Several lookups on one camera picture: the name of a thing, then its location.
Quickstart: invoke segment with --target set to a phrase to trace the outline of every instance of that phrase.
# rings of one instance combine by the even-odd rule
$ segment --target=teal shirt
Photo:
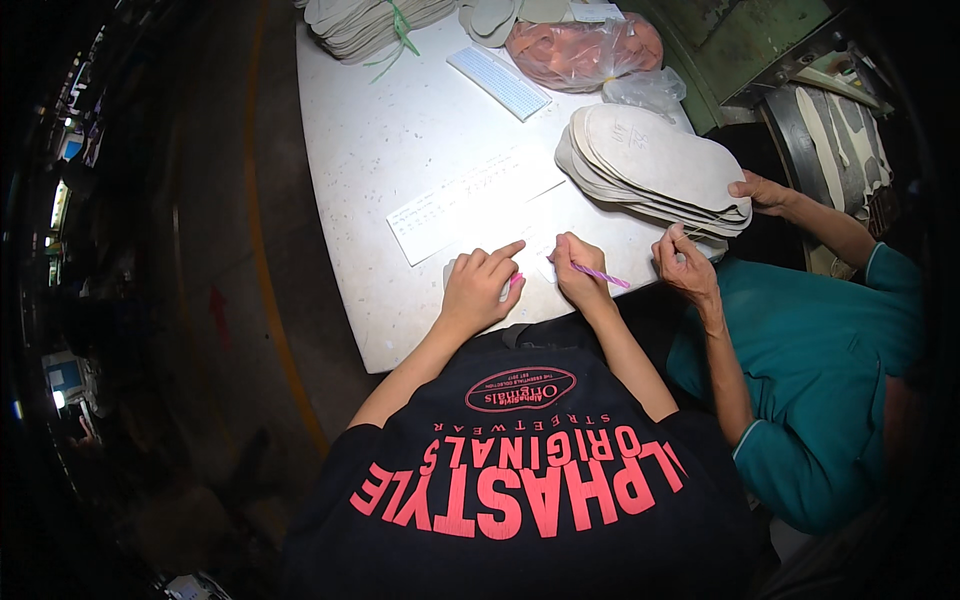
[[[866,286],[735,258],[716,272],[756,417],[733,451],[740,477],[796,529],[846,524],[884,483],[884,375],[903,375],[923,349],[920,271],[881,243]],[[692,309],[667,372],[712,397]]]

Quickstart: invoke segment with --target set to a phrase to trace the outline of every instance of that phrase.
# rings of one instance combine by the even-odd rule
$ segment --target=white table
[[[446,64],[447,56],[470,44],[456,13],[410,38],[420,57],[404,51],[390,72],[370,84],[381,66],[342,65],[316,46],[304,23],[297,30],[300,110],[317,209],[368,372],[392,369],[417,346],[440,314],[444,265],[475,247],[474,240],[463,240],[411,267],[387,215],[517,143],[541,145],[552,156],[573,110],[601,102],[599,93],[546,90],[553,103],[520,123]],[[603,248],[612,275],[634,289],[657,279],[650,245],[662,228],[601,210],[570,181],[539,202],[552,206],[557,232],[573,231]],[[522,298],[494,328],[573,311],[556,284],[536,271],[525,275]]]

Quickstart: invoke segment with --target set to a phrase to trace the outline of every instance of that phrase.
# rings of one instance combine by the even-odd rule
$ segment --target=hand
[[[570,233],[557,236],[557,247],[547,257],[557,271],[560,291],[588,319],[598,310],[615,308],[607,282],[581,273],[570,266],[576,263],[596,271],[607,271],[603,251]]]
[[[720,286],[713,265],[684,234],[684,224],[674,223],[650,250],[660,268],[660,277],[684,294],[703,316],[720,309]],[[677,259],[677,253],[684,261]]]
[[[734,198],[751,197],[754,200],[754,209],[760,214],[782,216],[787,204],[796,194],[792,189],[766,180],[746,169],[743,170],[743,177],[746,181],[734,181],[727,186],[727,192]]]
[[[523,250],[526,242],[520,240],[493,254],[479,248],[471,254],[460,254],[453,265],[444,292],[444,306],[437,326],[452,332],[461,342],[502,321],[516,302],[526,279],[521,278],[510,288],[507,299],[500,301],[500,291],[516,273],[512,257]]]

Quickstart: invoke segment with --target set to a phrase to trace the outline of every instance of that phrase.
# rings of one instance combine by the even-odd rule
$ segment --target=concrete floor
[[[157,118],[165,159],[149,180],[162,393],[205,482],[227,477],[237,449],[268,429],[262,472],[281,493],[249,517],[276,544],[325,446],[380,380],[363,369],[317,214],[300,124],[299,18],[289,0],[218,2],[180,34]],[[228,345],[211,287],[226,299]]]

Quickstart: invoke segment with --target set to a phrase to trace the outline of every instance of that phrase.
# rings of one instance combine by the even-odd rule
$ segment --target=pink pen
[[[619,285],[620,287],[626,290],[630,289],[630,283],[628,283],[627,281],[624,281],[623,279],[619,279],[614,276],[609,276],[603,271],[596,271],[594,269],[591,269],[590,267],[583,267],[581,265],[574,264],[572,262],[570,263],[570,266],[576,269],[577,271],[579,271],[580,273],[586,273],[587,275],[598,277],[600,279],[603,279],[604,281],[609,281],[613,285]]]

